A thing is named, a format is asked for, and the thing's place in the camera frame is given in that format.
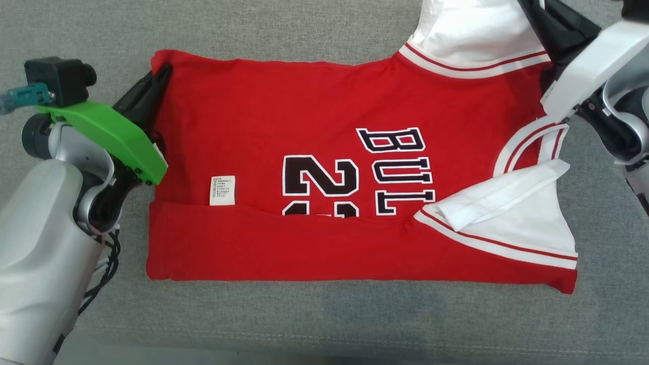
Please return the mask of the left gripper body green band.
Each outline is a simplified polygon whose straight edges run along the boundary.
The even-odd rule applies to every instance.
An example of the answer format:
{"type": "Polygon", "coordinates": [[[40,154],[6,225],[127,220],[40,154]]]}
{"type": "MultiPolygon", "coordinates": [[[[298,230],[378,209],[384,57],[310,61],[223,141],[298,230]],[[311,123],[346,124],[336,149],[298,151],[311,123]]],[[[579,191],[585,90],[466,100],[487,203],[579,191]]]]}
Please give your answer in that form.
{"type": "Polygon", "coordinates": [[[65,118],[78,132],[104,148],[128,168],[139,169],[143,182],[159,185],[167,172],[167,163],[155,144],[137,125],[100,102],[86,101],[68,107],[38,105],[40,113],[52,120],[65,118]]]}

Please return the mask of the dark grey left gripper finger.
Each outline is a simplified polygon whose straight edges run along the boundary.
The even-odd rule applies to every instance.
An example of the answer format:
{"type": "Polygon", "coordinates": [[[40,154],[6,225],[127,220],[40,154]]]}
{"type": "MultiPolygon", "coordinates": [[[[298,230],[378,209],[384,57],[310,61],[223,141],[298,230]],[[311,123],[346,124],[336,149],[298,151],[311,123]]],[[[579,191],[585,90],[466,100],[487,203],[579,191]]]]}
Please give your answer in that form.
{"type": "Polygon", "coordinates": [[[120,114],[152,114],[164,97],[171,75],[171,64],[162,65],[157,72],[148,72],[112,108],[120,114]]]}
{"type": "Polygon", "coordinates": [[[153,131],[171,75],[170,68],[150,71],[120,98],[120,114],[148,135],[153,131]]]}

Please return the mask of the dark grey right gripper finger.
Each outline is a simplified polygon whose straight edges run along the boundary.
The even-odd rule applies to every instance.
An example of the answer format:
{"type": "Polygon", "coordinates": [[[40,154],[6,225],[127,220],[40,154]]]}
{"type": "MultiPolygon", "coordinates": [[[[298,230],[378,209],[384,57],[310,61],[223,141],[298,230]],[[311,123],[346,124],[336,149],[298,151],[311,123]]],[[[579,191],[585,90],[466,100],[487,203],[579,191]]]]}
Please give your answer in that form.
{"type": "Polygon", "coordinates": [[[518,1],[526,18],[535,32],[550,60],[556,64],[561,57],[561,28],[554,18],[543,8],[545,1],[518,1]]]}
{"type": "Polygon", "coordinates": [[[547,1],[547,52],[551,59],[579,53],[602,28],[562,1],[547,1]]]}

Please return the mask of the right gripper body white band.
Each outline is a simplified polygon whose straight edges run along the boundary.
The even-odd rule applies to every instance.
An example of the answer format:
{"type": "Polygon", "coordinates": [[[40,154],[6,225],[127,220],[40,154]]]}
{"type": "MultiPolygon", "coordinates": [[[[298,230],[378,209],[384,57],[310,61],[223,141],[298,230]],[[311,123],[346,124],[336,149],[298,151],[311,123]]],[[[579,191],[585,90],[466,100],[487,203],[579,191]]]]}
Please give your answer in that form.
{"type": "Polygon", "coordinates": [[[607,96],[647,85],[646,23],[622,20],[605,28],[554,81],[542,98],[553,122],[574,114],[600,86],[610,82],[607,96]]]}

